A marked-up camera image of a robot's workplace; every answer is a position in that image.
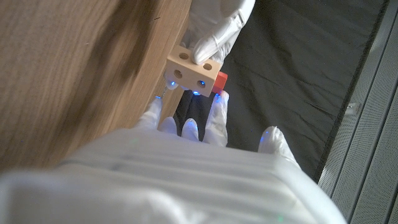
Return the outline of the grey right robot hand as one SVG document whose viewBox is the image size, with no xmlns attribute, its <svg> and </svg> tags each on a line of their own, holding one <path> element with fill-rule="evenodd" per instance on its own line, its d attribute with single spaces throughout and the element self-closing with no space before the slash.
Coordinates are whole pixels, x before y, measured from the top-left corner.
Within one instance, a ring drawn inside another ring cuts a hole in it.
<svg viewBox="0 0 398 224">
<path fill-rule="evenodd" d="M 1 176 L 2 223 L 344 223 L 300 168 L 280 129 L 256 152 L 226 145 L 229 96 L 214 97 L 205 136 L 177 134 L 156 97 L 131 129 L 79 148 L 49 170 Z"/>
</svg>

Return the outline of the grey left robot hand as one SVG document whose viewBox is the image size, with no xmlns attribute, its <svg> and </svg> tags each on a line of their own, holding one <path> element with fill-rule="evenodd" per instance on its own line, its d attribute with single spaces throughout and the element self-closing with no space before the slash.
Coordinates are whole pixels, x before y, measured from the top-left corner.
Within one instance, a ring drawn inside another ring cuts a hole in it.
<svg viewBox="0 0 398 224">
<path fill-rule="evenodd" d="M 165 85 L 184 86 L 202 95 L 226 81 L 219 70 L 240 31 L 246 25 L 255 0 L 195 0 L 191 2 L 188 27 L 179 45 L 168 56 Z"/>
</svg>

